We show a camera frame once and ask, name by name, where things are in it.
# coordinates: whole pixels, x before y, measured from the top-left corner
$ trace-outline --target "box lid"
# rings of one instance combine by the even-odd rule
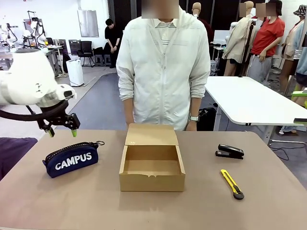
[[[130,124],[125,145],[178,145],[178,140],[172,126]]]

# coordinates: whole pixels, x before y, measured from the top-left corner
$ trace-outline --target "hat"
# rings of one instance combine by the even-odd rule
[[[297,11],[294,11],[293,14],[299,17],[304,17],[306,15],[306,8],[305,5],[300,5]]]
[[[278,16],[282,16],[282,7],[283,2],[280,0],[270,0],[268,3],[275,3],[276,4],[276,13]]]

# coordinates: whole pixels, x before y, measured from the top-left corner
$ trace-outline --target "navy pencil case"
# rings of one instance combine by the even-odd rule
[[[47,173],[51,178],[61,176],[71,171],[96,164],[98,162],[98,146],[103,141],[81,142],[57,150],[43,160]]]

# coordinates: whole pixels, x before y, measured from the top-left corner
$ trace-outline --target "stapler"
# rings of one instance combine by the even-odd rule
[[[228,145],[219,145],[219,151],[215,152],[217,157],[227,157],[243,160],[244,151]]]

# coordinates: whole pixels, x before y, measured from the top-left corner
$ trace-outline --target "cardboard box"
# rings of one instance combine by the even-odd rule
[[[121,159],[121,191],[183,192],[185,171],[173,127],[131,124]]]

